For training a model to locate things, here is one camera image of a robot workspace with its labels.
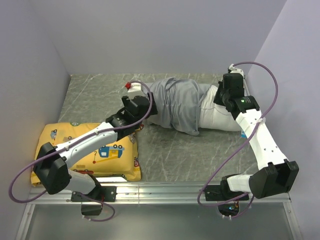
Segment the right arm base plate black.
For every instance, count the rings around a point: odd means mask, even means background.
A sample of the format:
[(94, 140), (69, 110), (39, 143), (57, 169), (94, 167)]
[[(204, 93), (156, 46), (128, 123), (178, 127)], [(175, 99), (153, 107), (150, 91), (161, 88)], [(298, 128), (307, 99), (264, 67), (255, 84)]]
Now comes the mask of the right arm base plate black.
[(208, 185), (204, 189), (205, 200), (207, 202), (212, 202), (212, 201), (223, 202), (227, 200), (232, 200), (232, 201), (249, 200), (248, 194), (245, 194), (244, 196), (240, 197), (243, 194), (244, 192), (241, 192), (241, 191), (234, 192), (234, 191), (231, 191), (228, 186), (223, 186), (223, 185)]

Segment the grey pillowcase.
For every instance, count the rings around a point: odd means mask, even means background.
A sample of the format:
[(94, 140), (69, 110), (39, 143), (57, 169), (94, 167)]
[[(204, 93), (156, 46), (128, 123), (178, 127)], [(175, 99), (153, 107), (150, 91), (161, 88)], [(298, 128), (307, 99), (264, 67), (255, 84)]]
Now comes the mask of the grey pillowcase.
[(175, 129), (191, 136), (199, 135), (201, 103), (211, 85), (193, 79), (168, 77), (146, 84), (153, 93), (157, 114), (146, 122)]

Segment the white pillow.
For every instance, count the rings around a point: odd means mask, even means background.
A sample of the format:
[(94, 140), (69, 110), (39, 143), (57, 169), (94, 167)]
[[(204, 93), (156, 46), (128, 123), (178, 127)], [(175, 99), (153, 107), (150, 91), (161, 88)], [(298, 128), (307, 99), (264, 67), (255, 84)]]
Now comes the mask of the white pillow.
[(199, 129), (221, 130), (226, 132), (240, 132), (241, 127), (224, 106), (214, 103), (218, 87), (211, 85), (200, 106)]

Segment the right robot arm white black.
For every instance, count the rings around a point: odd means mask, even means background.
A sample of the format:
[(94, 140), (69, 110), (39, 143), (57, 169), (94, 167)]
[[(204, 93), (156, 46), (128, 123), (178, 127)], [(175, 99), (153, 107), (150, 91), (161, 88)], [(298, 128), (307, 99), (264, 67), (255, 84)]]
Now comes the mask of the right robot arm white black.
[(297, 177), (299, 166), (289, 161), (269, 132), (256, 99), (245, 95), (240, 73), (226, 73), (218, 83), (214, 103), (226, 108), (249, 139), (258, 171), (233, 174), (222, 178), (220, 194), (226, 200), (239, 192), (257, 199), (288, 193)]

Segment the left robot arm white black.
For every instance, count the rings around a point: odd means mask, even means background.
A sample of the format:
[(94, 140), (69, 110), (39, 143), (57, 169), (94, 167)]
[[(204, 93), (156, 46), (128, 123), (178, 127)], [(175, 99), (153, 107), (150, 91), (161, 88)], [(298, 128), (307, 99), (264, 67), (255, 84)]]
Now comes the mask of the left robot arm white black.
[(84, 195), (89, 201), (102, 198), (102, 186), (93, 175), (70, 168), (95, 150), (133, 134), (144, 119), (158, 113), (151, 92), (134, 98), (123, 96), (121, 100), (123, 108), (96, 128), (56, 146), (47, 142), (40, 147), (33, 172), (48, 194), (70, 190)]

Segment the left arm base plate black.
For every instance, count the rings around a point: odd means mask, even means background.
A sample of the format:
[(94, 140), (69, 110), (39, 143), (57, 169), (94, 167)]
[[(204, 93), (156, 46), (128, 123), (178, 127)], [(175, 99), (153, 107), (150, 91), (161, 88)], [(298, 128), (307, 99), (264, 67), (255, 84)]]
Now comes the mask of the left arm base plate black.
[(88, 194), (80, 193), (74, 191), (71, 194), (71, 202), (89, 202), (90, 199), (100, 202), (115, 202), (117, 195), (117, 187), (116, 186), (101, 186), (99, 188), (95, 188)]

